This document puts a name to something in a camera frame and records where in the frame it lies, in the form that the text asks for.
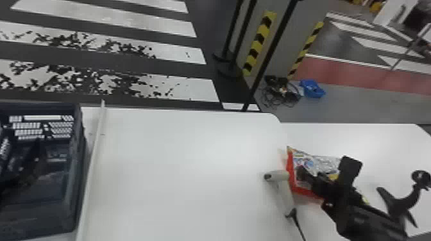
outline white floor marking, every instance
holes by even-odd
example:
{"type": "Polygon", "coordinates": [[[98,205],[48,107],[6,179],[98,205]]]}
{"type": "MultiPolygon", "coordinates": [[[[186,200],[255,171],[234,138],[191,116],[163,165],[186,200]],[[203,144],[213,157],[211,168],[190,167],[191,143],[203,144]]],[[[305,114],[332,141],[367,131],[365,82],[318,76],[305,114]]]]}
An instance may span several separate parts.
{"type": "Polygon", "coordinates": [[[385,28],[388,29],[389,31],[393,32],[394,34],[396,34],[396,35],[404,38],[408,42],[413,41],[413,38],[410,38],[409,36],[405,35],[404,33],[400,32],[400,31],[398,31],[398,30],[396,30],[396,29],[394,29],[392,27],[385,26],[385,28]]]}
{"type": "Polygon", "coordinates": [[[118,0],[128,3],[136,3],[139,5],[152,6],[155,8],[166,9],[175,12],[188,13],[187,6],[183,1],[175,0],[118,0]]]}
{"type": "Polygon", "coordinates": [[[18,24],[14,22],[0,21],[0,40],[8,42],[20,42],[38,46],[68,47],[101,51],[108,53],[124,53],[120,47],[131,44],[135,55],[155,56],[157,59],[172,60],[177,62],[206,64],[202,50],[194,47],[184,47],[158,42],[148,42],[130,38],[119,38],[92,33],[75,32],[64,29],[45,28],[30,24],[18,24]]]}
{"type": "MultiPolygon", "coordinates": [[[[242,103],[222,103],[223,104],[223,108],[225,110],[242,110],[242,107],[244,106],[244,104],[242,103]]],[[[249,112],[259,112],[260,109],[257,106],[257,104],[250,104],[248,106],[247,111],[249,112]]]]}
{"type": "Polygon", "coordinates": [[[306,54],[305,56],[311,57],[311,58],[319,58],[321,60],[331,60],[331,61],[341,62],[341,63],[351,63],[354,65],[361,65],[361,66],[366,66],[366,67],[390,69],[390,66],[375,65],[373,63],[364,63],[364,62],[358,62],[358,61],[352,61],[352,60],[343,60],[342,58],[332,58],[332,57],[321,56],[321,55],[316,55],[316,54],[306,54]]]}
{"type": "MultiPolygon", "coordinates": [[[[383,50],[383,51],[397,53],[397,54],[404,54],[407,50],[406,47],[397,46],[394,44],[385,44],[382,42],[377,42],[377,41],[373,41],[373,40],[369,40],[369,39],[365,39],[365,38],[358,38],[358,37],[352,37],[352,38],[355,39],[360,44],[362,44],[363,46],[371,48],[371,49],[383,50]]],[[[420,54],[418,54],[414,51],[410,51],[409,55],[414,56],[414,57],[418,57],[418,58],[424,58],[423,56],[421,56],[420,54]]]]}
{"type": "Polygon", "coordinates": [[[12,10],[196,37],[191,22],[65,0],[20,0],[12,6],[12,10]]]}
{"type": "Polygon", "coordinates": [[[134,97],[219,102],[210,79],[158,74],[121,74],[66,65],[40,65],[31,62],[0,60],[0,89],[27,89],[88,95],[129,92],[134,97]],[[122,88],[123,83],[131,85],[122,88]]]}
{"type": "Polygon", "coordinates": [[[359,19],[354,19],[354,18],[351,18],[351,17],[347,17],[347,16],[335,14],[335,13],[327,13],[326,16],[330,17],[331,19],[338,19],[338,20],[342,20],[342,21],[346,21],[346,22],[352,22],[354,24],[359,24],[359,25],[362,25],[362,26],[365,26],[365,27],[374,28],[374,26],[371,25],[371,24],[369,24],[367,21],[363,21],[363,20],[359,20],[359,19]]]}
{"type": "MultiPolygon", "coordinates": [[[[378,57],[383,59],[383,61],[385,61],[386,63],[388,63],[391,66],[394,65],[398,61],[398,59],[396,59],[396,58],[380,56],[380,55],[378,57]]],[[[402,71],[418,72],[418,73],[422,73],[422,74],[431,74],[431,65],[427,65],[425,63],[412,62],[412,61],[408,61],[408,60],[402,60],[395,67],[395,69],[400,69],[402,71]]]]}
{"type": "MultiPolygon", "coordinates": [[[[152,74],[151,78],[145,79],[149,85],[158,85],[160,88],[157,90],[162,93],[161,99],[177,99],[185,101],[206,101],[206,102],[219,102],[216,88],[211,79],[196,79],[178,76],[163,76],[152,74]],[[166,96],[163,93],[168,93],[170,89],[173,96],[166,96]]],[[[140,91],[143,95],[153,94],[154,90],[149,89],[145,85],[134,84],[130,87],[132,90],[140,91]]]]}
{"type": "Polygon", "coordinates": [[[368,35],[368,36],[375,37],[375,38],[382,38],[382,39],[386,39],[386,40],[396,41],[393,37],[391,37],[385,33],[377,32],[377,31],[369,30],[369,29],[364,29],[364,28],[358,28],[355,26],[351,26],[351,25],[347,25],[347,24],[341,24],[339,22],[334,22],[334,21],[331,21],[331,23],[343,31],[349,31],[352,33],[358,33],[361,35],[368,35]]]}

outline yellow and black striped post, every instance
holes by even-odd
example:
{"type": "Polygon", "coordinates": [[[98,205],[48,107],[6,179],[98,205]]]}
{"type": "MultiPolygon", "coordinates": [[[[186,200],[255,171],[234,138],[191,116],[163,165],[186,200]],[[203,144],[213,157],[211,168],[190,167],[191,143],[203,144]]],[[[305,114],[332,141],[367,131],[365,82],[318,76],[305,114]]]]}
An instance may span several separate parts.
{"type": "Polygon", "coordinates": [[[320,30],[323,28],[323,24],[324,24],[323,22],[318,22],[316,24],[316,27],[314,28],[313,33],[305,42],[304,48],[302,49],[302,51],[300,52],[300,55],[296,59],[295,64],[292,66],[292,69],[289,75],[287,76],[287,79],[292,79],[293,76],[295,75],[296,71],[298,70],[298,67],[301,65],[302,60],[305,58],[305,55],[308,53],[308,50],[310,49],[311,45],[316,40],[317,34],[319,34],[320,30]]]}
{"type": "Polygon", "coordinates": [[[242,72],[245,76],[249,76],[251,74],[251,70],[257,63],[257,57],[260,52],[262,52],[262,48],[264,46],[265,39],[269,35],[269,30],[274,23],[274,20],[277,16],[277,13],[266,11],[262,22],[260,23],[259,28],[257,29],[256,37],[251,44],[250,52],[248,53],[246,63],[242,68],[242,72]]]}

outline black plastic crate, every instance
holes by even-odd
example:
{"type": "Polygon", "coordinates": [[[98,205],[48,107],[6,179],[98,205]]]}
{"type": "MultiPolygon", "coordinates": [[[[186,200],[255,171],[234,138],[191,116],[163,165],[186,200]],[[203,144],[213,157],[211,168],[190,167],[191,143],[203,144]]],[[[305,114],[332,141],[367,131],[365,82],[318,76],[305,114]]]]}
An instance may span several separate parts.
{"type": "MultiPolygon", "coordinates": [[[[80,106],[3,103],[0,104],[0,121],[3,131],[14,131],[10,163],[12,160],[20,163],[36,139],[47,153],[46,164],[37,180],[19,195],[1,200],[0,240],[23,240],[72,231],[82,198],[86,148],[80,106]],[[62,128],[67,129],[63,133],[56,132],[62,128]],[[36,129],[42,131],[21,131],[36,129]]],[[[5,171],[12,169],[14,167],[8,165],[5,171]]]]}

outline blue plastic container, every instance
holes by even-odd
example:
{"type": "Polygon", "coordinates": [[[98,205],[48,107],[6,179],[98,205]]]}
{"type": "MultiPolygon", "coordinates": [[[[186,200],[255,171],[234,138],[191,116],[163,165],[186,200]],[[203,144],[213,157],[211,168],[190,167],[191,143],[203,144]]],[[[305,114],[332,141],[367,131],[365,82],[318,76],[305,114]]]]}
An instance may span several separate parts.
{"type": "Polygon", "coordinates": [[[321,98],[326,94],[314,79],[303,79],[300,86],[304,88],[304,95],[310,98],[321,98]]]}

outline snack bag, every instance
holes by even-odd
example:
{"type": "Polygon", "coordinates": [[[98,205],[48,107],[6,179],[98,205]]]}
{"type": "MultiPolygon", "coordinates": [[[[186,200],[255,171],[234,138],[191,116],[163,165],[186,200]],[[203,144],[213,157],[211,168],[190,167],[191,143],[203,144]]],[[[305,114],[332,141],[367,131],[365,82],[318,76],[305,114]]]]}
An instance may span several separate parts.
{"type": "Polygon", "coordinates": [[[331,156],[312,156],[303,151],[287,147],[287,171],[291,174],[289,184],[292,192],[307,195],[319,199],[311,192],[311,186],[303,181],[296,179],[296,169],[303,166],[311,175],[317,176],[318,172],[323,172],[332,180],[338,178],[338,165],[340,158],[331,156]]]}

